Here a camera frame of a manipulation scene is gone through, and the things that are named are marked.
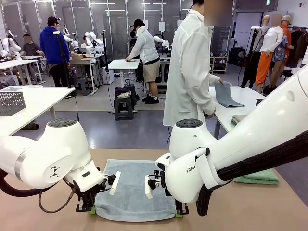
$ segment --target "black cap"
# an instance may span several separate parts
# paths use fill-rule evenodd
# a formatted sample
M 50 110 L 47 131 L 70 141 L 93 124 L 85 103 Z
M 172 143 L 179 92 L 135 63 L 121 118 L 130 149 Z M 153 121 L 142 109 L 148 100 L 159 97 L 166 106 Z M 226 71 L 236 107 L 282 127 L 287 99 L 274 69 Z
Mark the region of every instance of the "black cap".
M 54 23 L 56 23 L 57 25 L 59 25 L 60 23 L 58 23 L 58 20 L 59 20 L 59 18 L 50 16 L 50 17 L 47 19 L 47 25 L 53 26 Z
M 140 18 L 136 19 L 136 20 L 134 21 L 134 25 L 132 25 L 132 26 L 130 26 L 130 27 L 134 28 L 133 31 L 136 31 L 136 27 L 138 27 L 138 26 L 140 26 L 140 27 L 141 27 L 141 26 L 145 26 L 143 20 L 141 20 Z

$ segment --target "black pants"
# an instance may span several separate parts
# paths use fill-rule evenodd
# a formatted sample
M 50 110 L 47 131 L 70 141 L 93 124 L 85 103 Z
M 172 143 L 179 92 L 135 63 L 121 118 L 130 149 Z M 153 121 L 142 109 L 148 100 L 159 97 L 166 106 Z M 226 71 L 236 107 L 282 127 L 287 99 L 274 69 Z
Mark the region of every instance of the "black pants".
M 64 66 L 64 64 L 58 64 L 57 66 L 53 66 L 49 70 L 49 73 L 52 75 L 54 84 L 57 88 L 68 87 L 64 68 L 67 69 L 67 67 Z
M 261 52 L 254 52 L 252 57 L 248 56 L 247 67 L 245 69 L 241 87 L 244 88 L 249 81 L 249 87 L 252 88 L 257 76 L 258 65 L 261 57 Z

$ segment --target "blue hoodie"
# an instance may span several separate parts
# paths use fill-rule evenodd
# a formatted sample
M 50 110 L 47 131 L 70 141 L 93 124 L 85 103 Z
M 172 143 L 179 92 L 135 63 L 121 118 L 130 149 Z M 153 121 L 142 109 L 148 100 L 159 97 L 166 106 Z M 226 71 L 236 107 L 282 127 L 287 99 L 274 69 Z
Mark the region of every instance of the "blue hoodie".
M 44 52 L 44 54 L 46 55 L 48 64 L 61 64 L 62 58 L 61 58 L 60 46 L 57 36 L 53 34 L 54 31 L 58 30 L 53 28 L 52 26 L 45 27 L 45 29 L 41 32 L 39 37 L 40 47 Z M 62 33 L 60 33 L 60 36 L 62 40 L 62 47 L 65 53 L 66 61 L 69 62 L 69 53 L 66 41 Z

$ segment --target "white jacket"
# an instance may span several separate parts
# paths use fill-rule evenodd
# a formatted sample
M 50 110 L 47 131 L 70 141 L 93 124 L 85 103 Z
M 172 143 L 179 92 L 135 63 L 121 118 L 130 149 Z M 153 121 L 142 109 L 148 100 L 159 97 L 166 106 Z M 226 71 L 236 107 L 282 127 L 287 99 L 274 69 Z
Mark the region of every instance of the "white jacket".
M 140 58 L 144 64 L 158 59 L 159 56 L 156 50 L 154 38 L 145 26 L 140 27 L 136 35 L 137 41 L 134 48 L 131 50 L 129 58 L 132 59 L 140 55 Z
M 210 46 L 213 27 L 204 26 L 204 17 L 190 10 L 173 38 L 170 70 L 164 111 L 165 126 L 183 119 L 211 115 L 215 103 L 209 94 L 209 83 L 219 81 L 210 74 Z

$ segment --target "gray plastic basket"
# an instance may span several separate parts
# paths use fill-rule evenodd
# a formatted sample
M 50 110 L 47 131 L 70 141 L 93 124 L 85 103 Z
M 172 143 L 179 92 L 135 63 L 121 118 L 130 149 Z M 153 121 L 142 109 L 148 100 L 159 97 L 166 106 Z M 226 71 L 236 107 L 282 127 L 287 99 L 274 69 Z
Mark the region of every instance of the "gray plastic basket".
M 22 92 L 0 92 L 0 116 L 11 116 L 26 107 Z

